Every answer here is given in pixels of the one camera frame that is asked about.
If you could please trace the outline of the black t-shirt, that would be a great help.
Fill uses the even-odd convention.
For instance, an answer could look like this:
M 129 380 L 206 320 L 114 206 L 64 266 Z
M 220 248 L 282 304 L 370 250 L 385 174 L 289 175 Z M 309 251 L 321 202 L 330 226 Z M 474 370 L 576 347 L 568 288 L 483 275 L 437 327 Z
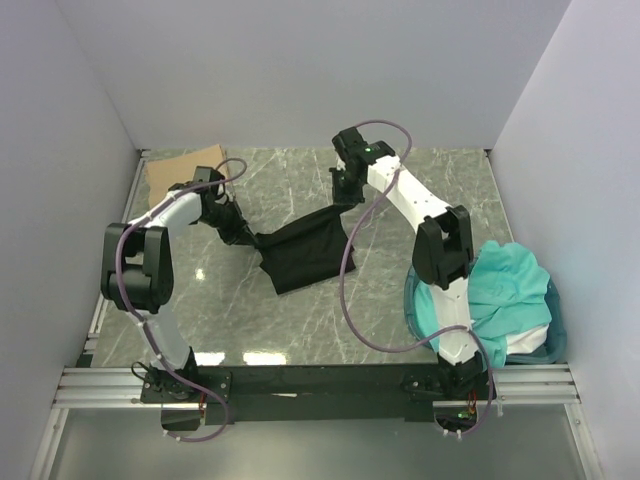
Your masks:
M 288 223 L 271 234 L 257 233 L 260 268 L 283 295 L 337 277 L 348 237 L 341 215 L 350 205 L 331 205 Z

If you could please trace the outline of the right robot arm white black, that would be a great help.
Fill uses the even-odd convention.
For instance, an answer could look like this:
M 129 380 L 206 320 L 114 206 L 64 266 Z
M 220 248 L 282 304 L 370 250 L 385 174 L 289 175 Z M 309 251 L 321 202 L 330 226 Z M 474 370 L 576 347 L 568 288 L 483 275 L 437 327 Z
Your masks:
M 330 172 L 335 202 L 361 202 L 362 188 L 368 185 L 383 194 L 414 230 L 412 266 L 431 294 L 439 333 L 438 356 L 452 365 L 439 374 L 439 387 L 449 398 L 464 397 L 473 388 L 474 377 L 463 364 L 479 351 L 470 334 L 468 278 L 474 248 L 468 210 L 436 197 L 397 156 L 365 164 L 359 175 L 353 175 L 342 161 Z

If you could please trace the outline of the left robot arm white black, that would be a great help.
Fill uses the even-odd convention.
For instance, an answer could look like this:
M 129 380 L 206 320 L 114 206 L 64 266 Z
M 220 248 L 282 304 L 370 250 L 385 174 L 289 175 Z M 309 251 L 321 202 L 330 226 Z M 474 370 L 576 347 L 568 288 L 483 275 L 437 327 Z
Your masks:
M 134 322 L 151 351 L 151 365 L 171 370 L 164 389 L 179 402 L 197 395 L 200 378 L 186 368 L 195 363 L 192 348 L 179 332 L 170 305 L 174 290 L 171 244 L 198 223 L 216 230 L 227 245 L 255 243 L 234 197 L 213 188 L 171 191 L 145 215 L 129 223 L 110 224 L 103 242 L 102 296 Z

